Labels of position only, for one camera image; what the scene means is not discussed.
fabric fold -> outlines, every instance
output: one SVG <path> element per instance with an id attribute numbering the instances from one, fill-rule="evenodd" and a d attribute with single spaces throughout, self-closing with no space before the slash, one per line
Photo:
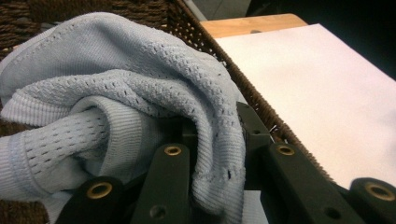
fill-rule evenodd
<path id="1" fill-rule="evenodd" d="M 0 66 L 0 97 L 6 103 L 1 113 L 4 119 L 46 127 L 88 105 L 100 108 L 107 104 L 86 100 L 91 96 L 135 109 L 138 116 L 131 113 L 128 122 L 145 120 L 146 124 L 140 126 L 148 129 L 171 130 L 172 122 L 162 126 L 158 119 L 191 119 L 198 132 L 194 199 L 207 213 L 221 216 L 222 222 L 241 223 L 245 141 L 236 101 L 243 97 L 215 58 L 162 31 L 108 13 L 66 21 L 42 39 L 28 41 L 22 47 L 24 50 L 18 55 L 11 55 L 13 60 Z M 112 110 L 113 113 L 116 118 L 118 111 Z M 125 128 L 121 122 L 113 124 L 120 128 L 118 131 Z M 142 128 L 141 134 L 148 129 Z M 129 134 L 139 136 L 138 129 L 124 131 L 125 135 L 110 136 L 109 145 L 123 148 L 113 140 Z M 161 143 L 161 136 L 155 137 L 154 142 Z M 125 144 L 139 145 L 137 140 Z M 140 152 L 144 151 L 144 144 L 156 145 L 141 140 Z M 120 178 L 130 178 L 124 171 L 131 165 L 111 164 L 122 153 L 107 153 L 100 173 L 120 171 Z M 137 155 L 138 166 L 147 165 L 149 154 Z"/>

